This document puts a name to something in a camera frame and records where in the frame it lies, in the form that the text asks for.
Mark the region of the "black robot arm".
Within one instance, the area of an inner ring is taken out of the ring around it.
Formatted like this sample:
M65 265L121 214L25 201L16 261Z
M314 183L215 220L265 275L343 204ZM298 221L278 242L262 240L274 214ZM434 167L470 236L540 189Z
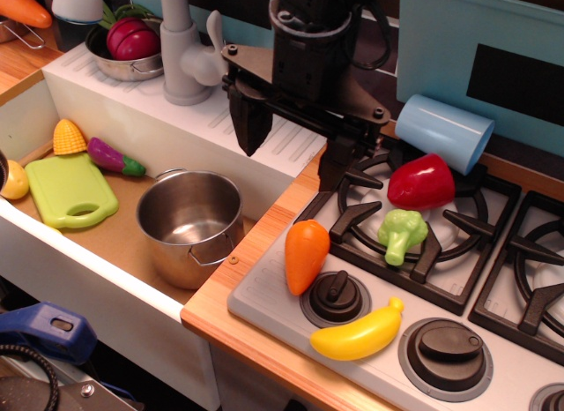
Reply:
M376 18L384 52L372 62L354 58L364 10ZM390 56L390 26L377 0L271 0L272 49L230 44L223 78L239 147L253 155L271 132L273 117L326 138L320 191L336 191L343 179L379 189L357 161L375 151L390 112L354 78Z

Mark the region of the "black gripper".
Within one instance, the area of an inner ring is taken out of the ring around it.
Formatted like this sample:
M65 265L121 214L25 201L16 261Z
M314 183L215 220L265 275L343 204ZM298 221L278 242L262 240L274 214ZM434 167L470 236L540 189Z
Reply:
M306 23L285 9L271 13L273 49L229 44L223 78L238 145L252 156L271 132L275 115L326 138L319 191L334 191L346 171L364 157L390 112L354 78L376 70L390 56L390 24L377 4L368 4L381 30L384 51L373 62L354 58L363 12L356 6L333 29Z

